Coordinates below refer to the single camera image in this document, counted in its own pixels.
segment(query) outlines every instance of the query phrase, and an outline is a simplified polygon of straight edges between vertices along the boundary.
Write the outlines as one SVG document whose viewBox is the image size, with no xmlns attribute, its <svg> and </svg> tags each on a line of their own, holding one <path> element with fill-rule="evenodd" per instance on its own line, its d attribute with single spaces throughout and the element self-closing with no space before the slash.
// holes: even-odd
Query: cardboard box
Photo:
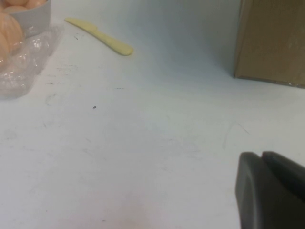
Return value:
<svg viewBox="0 0 305 229">
<path fill-rule="evenodd" d="M 305 87 L 305 0 L 242 0 L 235 77 Z"/>
</svg>

